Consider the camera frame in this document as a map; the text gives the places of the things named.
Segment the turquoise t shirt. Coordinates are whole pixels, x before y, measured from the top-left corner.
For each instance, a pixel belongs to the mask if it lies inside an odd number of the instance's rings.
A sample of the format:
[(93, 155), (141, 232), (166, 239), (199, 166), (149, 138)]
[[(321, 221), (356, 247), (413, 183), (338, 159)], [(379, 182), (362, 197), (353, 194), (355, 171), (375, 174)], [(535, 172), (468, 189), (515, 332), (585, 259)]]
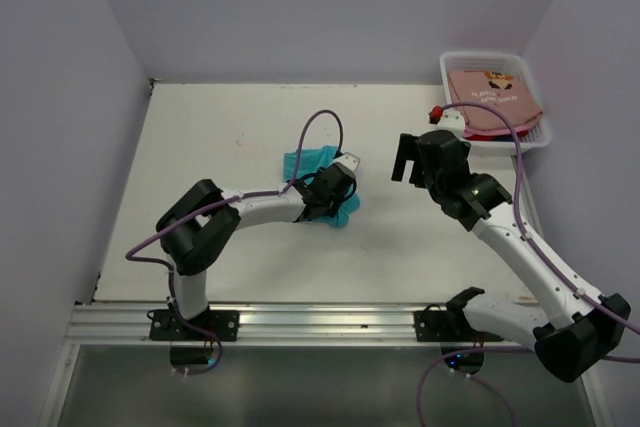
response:
[(343, 157), (339, 148), (331, 145), (283, 155), (283, 179), (294, 180), (293, 189), (304, 201), (298, 222), (343, 228), (360, 208), (355, 167), (340, 162)]

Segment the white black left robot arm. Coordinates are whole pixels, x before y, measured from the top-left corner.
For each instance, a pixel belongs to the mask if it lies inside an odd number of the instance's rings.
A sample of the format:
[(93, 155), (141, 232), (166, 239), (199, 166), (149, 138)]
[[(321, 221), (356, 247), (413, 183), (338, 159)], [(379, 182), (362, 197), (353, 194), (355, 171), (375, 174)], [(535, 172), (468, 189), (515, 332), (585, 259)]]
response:
[(228, 191), (210, 179), (194, 184), (156, 224), (157, 232), (166, 233), (160, 245), (176, 269), (175, 331), (193, 340), (213, 330), (206, 271), (236, 231), (336, 216), (355, 193), (357, 165), (355, 158), (343, 155), (274, 195)]

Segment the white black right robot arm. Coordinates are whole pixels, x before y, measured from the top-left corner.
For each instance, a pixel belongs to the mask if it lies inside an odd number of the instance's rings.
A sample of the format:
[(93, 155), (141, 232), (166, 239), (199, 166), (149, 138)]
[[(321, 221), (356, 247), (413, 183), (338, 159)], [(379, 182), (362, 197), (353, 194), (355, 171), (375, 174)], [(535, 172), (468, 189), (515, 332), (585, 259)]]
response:
[(447, 130), (399, 137), (391, 178), (429, 192), (448, 217), (490, 247), (534, 295), (528, 308), (469, 287), (414, 314), (420, 341), (451, 342), (491, 334), (534, 352), (570, 383), (621, 341), (631, 306), (574, 272), (526, 223), (511, 194), (491, 175), (473, 173), (469, 143)]

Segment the light pink folded t shirt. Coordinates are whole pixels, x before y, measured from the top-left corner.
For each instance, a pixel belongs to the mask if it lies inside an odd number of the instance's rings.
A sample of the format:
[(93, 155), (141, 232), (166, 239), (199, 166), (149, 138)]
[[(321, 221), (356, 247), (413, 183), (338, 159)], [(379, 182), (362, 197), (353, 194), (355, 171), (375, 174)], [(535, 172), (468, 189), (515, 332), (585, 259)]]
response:
[[(465, 138), (473, 133), (497, 133), (499, 130), (509, 130), (505, 123), (491, 112), (480, 109), (468, 109), (467, 111), (460, 109), (460, 113), (466, 121)], [(521, 122), (517, 116), (512, 114), (507, 114), (506, 117), (520, 137), (526, 136), (538, 125), (539, 121), (538, 117), (532, 117), (527, 122)]]

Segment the red folded t shirt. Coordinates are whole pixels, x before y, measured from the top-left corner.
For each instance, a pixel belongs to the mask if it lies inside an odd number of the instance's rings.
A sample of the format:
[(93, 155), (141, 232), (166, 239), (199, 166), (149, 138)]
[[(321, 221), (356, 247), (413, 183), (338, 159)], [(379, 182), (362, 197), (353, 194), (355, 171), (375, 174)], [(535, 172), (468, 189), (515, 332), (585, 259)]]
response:
[(480, 142), (511, 142), (513, 140), (513, 136), (509, 130), (503, 129), (499, 130), (497, 133), (469, 134), (467, 139), (470, 141)]

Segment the white plastic basket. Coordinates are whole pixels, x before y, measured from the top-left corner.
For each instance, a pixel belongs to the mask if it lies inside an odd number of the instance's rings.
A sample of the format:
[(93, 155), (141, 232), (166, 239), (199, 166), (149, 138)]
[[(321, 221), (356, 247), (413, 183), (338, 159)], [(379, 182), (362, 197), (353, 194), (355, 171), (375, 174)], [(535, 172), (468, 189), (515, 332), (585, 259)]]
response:
[[(450, 86), (449, 73), (455, 70), (493, 71), (513, 75), (528, 90), (532, 98), (542, 107), (542, 98), (530, 69), (525, 60), (512, 53), (495, 51), (448, 51), (440, 55), (439, 59), (444, 95), (447, 103), (453, 100), (453, 88)], [(522, 152), (544, 148), (551, 141), (551, 127), (546, 117), (543, 117), (520, 140)], [(502, 156), (516, 155), (513, 142), (502, 141), (473, 141), (472, 150), (478, 155)]]

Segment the pink printed folded t shirt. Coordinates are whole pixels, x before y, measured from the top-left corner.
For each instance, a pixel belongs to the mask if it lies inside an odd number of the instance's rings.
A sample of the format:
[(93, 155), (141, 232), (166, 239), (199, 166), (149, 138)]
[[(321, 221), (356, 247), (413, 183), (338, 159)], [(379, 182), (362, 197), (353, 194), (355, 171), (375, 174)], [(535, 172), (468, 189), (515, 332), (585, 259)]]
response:
[[(476, 102), (493, 107), (506, 117), (517, 116), (521, 122), (543, 116), (543, 109), (526, 87), (513, 75), (480, 70), (455, 70), (449, 73), (453, 102)], [(480, 109), (461, 106), (458, 110)]]

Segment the aluminium mounting rail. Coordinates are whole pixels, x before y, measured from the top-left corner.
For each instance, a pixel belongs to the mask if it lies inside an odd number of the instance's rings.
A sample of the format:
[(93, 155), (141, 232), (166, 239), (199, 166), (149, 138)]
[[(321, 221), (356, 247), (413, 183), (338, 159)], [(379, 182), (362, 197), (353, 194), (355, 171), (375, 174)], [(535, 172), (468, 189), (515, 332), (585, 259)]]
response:
[[(63, 341), (74, 346), (205, 347), (207, 341), (152, 341), (147, 312), (163, 309), (158, 303), (98, 302), (76, 306)], [(413, 312), (421, 303), (300, 304), (215, 303), (211, 310), (239, 312), (237, 338), (230, 347), (427, 347), (466, 346), (502, 342), (417, 342)]]

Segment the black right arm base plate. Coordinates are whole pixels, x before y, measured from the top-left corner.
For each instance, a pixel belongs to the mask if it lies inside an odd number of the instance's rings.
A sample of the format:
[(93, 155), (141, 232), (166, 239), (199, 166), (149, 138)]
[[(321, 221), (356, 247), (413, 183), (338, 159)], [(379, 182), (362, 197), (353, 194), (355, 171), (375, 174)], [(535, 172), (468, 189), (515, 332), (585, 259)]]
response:
[(417, 342), (476, 343), (502, 342), (503, 338), (488, 332), (480, 332), (459, 320), (447, 310), (422, 309), (413, 312), (413, 327)]

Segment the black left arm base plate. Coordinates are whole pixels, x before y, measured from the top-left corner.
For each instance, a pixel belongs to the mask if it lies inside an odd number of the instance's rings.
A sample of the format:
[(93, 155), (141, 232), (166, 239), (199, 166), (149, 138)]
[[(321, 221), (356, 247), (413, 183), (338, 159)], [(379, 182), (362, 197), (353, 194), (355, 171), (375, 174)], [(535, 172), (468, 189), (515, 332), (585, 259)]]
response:
[[(151, 321), (149, 339), (152, 341), (206, 341), (204, 334), (181, 324), (169, 309), (155, 309), (147, 312)], [(214, 333), (220, 341), (234, 342), (239, 326), (239, 312), (236, 310), (207, 310), (188, 323), (202, 330)]]

